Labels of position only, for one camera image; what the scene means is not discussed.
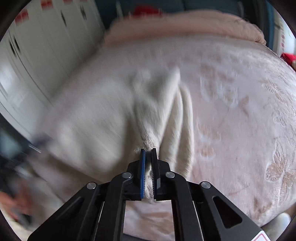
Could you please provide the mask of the person's left hand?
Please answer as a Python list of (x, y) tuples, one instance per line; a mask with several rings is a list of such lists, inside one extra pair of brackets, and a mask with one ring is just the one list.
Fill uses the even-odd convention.
[(33, 202), (30, 191), (26, 185), (21, 185), (15, 197), (1, 192), (1, 205), (6, 213), (14, 220), (19, 220), (16, 211), (28, 216), (33, 214)]

